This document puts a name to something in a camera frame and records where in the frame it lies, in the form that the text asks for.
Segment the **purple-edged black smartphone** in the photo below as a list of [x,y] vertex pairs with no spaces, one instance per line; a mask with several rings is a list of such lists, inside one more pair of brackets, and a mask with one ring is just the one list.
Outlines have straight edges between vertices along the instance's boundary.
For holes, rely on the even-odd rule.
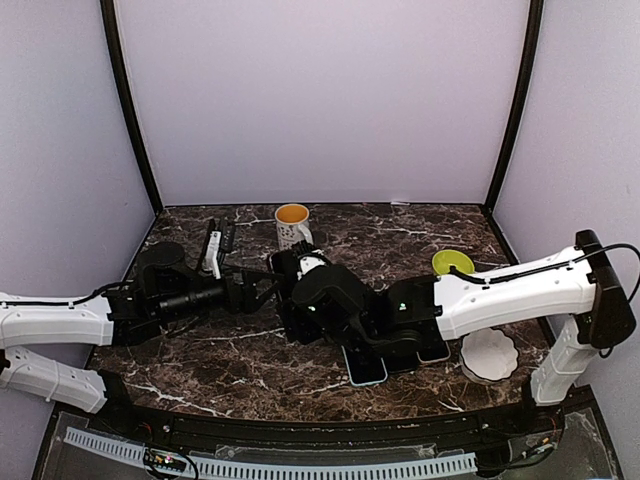
[[390,375],[415,371],[420,364],[416,353],[406,356],[385,356],[383,360]]

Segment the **pink phone case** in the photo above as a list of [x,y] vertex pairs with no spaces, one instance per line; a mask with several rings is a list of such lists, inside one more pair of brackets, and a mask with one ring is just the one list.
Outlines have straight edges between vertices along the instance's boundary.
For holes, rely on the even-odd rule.
[[422,364],[435,364],[450,358],[451,351],[446,342],[425,348],[417,353],[418,360]]

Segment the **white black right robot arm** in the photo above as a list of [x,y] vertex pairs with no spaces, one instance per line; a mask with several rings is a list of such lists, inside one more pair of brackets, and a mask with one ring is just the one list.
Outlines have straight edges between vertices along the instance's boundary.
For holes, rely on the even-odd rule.
[[305,242],[273,254],[268,266],[280,278],[276,298],[287,338],[309,344],[324,337],[338,344],[355,386],[444,360],[452,340],[565,316],[560,336],[524,387],[525,400],[510,413],[511,426],[530,434],[591,359],[636,328],[632,296],[608,253],[593,231],[583,230],[572,246],[537,261],[474,274],[449,266],[443,275],[400,280],[381,291]]

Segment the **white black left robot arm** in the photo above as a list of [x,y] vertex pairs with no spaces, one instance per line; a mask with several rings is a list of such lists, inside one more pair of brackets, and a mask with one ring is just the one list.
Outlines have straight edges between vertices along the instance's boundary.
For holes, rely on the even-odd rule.
[[1,296],[1,385],[62,402],[84,412],[101,411],[120,436],[141,427],[127,403],[120,377],[83,370],[31,351],[33,345],[140,345],[175,321],[217,309],[253,313],[276,292],[282,276],[229,267],[204,274],[190,268],[183,247],[161,242],[145,250],[129,281],[107,284],[83,298]]

